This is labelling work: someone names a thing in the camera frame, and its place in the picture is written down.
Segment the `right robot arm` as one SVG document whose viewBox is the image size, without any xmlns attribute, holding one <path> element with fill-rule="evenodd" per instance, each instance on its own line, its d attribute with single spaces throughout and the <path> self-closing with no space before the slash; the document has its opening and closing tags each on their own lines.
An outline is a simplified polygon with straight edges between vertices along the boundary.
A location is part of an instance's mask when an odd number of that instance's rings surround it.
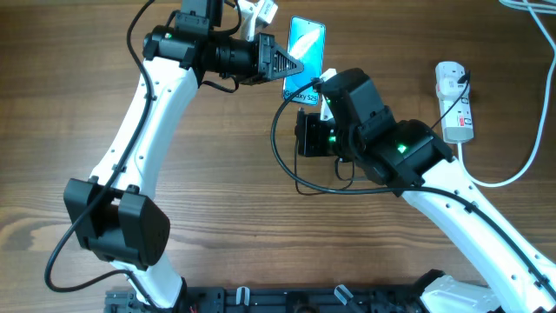
<svg viewBox="0 0 556 313">
<path fill-rule="evenodd" d="M 505 312 L 553 312 L 555 264 L 471 181 L 452 149 L 419 120 L 395 121 L 361 69 L 313 79 L 328 119 L 300 121 L 305 157 L 339 157 L 429 218 L 483 276 Z"/>
</svg>

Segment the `white power strip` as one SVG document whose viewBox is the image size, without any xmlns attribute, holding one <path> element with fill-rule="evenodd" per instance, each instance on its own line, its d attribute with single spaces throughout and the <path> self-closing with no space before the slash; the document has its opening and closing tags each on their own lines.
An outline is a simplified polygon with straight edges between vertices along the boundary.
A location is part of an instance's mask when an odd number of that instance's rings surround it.
<svg viewBox="0 0 556 313">
<path fill-rule="evenodd" d="M 470 73 L 453 61 L 440 62 L 435 67 L 436 84 L 441 75 L 467 76 L 464 91 L 455 100 L 440 100 L 440 127 L 446 143 L 466 143 L 473 139 L 473 119 L 470 108 Z"/>
</svg>

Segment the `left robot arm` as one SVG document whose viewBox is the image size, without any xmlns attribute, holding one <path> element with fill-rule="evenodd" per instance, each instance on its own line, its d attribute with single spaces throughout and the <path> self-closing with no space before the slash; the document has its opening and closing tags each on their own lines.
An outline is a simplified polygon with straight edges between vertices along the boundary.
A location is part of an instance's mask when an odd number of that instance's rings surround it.
<svg viewBox="0 0 556 313">
<path fill-rule="evenodd" d="M 265 32 L 272 1 L 236 1 L 236 26 L 221 27 L 222 1 L 185 1 L 144 39 L 134 55 L 136 93 L 108 151 L 85 181 L 63 193 L 67 236 L 125 275 L 142 310 L 189 312 L 187 284 L 166 255 L 169 218 L 155 204 L 163 160 L 183 112 L 214 72 L 256 85 L 302 71 L 300 61 Z"/>
</svg>

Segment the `teal screen Galaxy smartphone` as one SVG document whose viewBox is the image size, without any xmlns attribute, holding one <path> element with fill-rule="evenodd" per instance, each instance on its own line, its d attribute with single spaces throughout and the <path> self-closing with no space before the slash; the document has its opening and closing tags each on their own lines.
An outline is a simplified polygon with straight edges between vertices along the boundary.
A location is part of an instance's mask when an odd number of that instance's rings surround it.
<svg viewBox="0 0 556 313">
<path fill-rule="evenodd" d="M 291 18 L 288 53 L 302 63 L 303 72 L 283 80 L 284 99 L 322 74 L 325 42 L 326 26 L 323 23 L 299 16 Z"/>
</svg>

